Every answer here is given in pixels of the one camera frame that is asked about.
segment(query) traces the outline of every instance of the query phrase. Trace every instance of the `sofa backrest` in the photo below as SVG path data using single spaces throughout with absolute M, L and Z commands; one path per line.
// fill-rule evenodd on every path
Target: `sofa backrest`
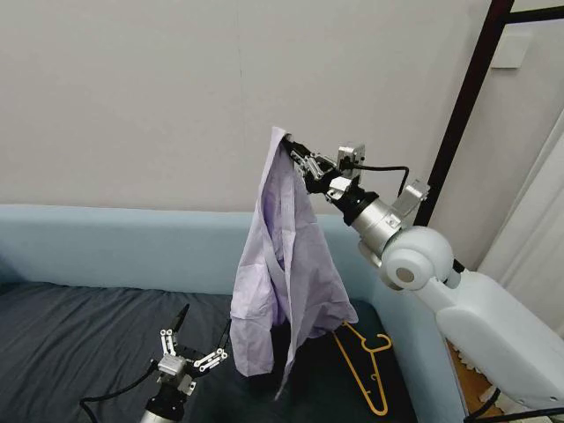
M 0 205 L 0 280 L 231 293 L 250 213 Z M 420 423 L 462 421 L 464 406 L 434 316 L 380 282 L 338 216 L 320 216 L 352 298 L 370 302 Z

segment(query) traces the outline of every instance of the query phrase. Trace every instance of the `white curtain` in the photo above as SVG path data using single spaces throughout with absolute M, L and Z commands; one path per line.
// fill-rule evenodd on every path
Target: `white curtain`
M 479 271 L 564 338 L 564 111 Z

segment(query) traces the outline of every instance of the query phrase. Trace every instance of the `purple shirt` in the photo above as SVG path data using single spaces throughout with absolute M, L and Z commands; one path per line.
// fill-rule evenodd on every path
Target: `purple shirt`
M 290 322 L 285 377 L 307 338 L 358 317 L 330 256 L 301 177 L 272 129 L 245 249 L 231 302 L 235 366 L 245 376 L 270 373 L 271 326 Z

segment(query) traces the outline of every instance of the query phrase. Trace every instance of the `wall switch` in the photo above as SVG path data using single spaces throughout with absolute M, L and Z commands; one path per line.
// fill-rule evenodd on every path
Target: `wall switch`
M 491 67 L 495 69 L 520 68 L 531 39 L 531 33 L 503 34 L 493 55 Z

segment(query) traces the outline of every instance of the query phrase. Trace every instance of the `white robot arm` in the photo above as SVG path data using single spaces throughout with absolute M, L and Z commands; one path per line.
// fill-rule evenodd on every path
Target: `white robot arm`
M 359 186 L 364 146 L 341 147 L 338 160 L 311 153 L 287 135 L 283 145 L 308 192 L 323 193 L 360 235 L 360 252 L 386 285 L 412 291 L 439 330 L 504 394 L 533 409 L 564 406 L 564 341 L 486 275 L 455 262 L 449 242 L 405 218 L 426 198 L 415 181 L 393 205 Z

